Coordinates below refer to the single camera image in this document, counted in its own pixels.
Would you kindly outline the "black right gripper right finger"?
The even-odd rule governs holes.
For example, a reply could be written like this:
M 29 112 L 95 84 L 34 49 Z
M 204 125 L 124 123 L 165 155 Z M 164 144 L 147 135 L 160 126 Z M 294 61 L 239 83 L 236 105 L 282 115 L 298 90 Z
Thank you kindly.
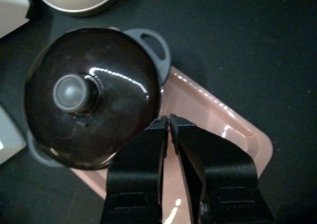
M 272 224 L 251 156 L 176 115 L 169 126 L 191 224 Z

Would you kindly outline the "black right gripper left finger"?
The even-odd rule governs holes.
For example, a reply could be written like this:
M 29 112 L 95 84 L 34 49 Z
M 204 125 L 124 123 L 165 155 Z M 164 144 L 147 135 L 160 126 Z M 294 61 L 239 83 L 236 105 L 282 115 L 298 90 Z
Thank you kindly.
M 112 158 L 100 224 L 161 224 L 167 139 L 168 119 L 161 117 Z

